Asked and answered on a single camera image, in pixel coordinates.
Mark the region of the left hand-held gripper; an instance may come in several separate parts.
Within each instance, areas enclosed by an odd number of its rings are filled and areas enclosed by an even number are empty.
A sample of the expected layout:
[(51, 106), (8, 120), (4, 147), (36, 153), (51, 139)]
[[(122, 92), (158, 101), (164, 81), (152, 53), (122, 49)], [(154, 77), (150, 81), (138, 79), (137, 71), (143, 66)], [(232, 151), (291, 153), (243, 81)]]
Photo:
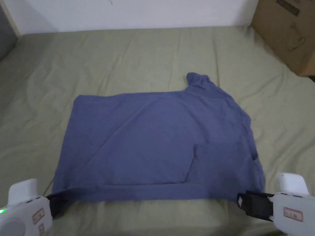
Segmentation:
[(43, 236), (50, 230), (57, 214), (64, 214), (70, 199), (60, 194), (57, 210), (52, 201), (38, 194), (36, 179), (28, 179), (10, 186), (8, 204), (0, 209), (1, 236)]

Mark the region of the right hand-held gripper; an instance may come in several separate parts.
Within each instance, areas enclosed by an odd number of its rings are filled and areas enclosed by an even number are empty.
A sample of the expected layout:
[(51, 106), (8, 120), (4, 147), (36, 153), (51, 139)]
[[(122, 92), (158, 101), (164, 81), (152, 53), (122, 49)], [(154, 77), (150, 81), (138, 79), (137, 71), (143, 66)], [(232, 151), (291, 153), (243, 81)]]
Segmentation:
[(278, 173), (275, 194), (247, 191), (237, 194), (237, 205), (253, 218), (273, 222), (289, 236), (315, 235), (315, 197), (301, 175)]

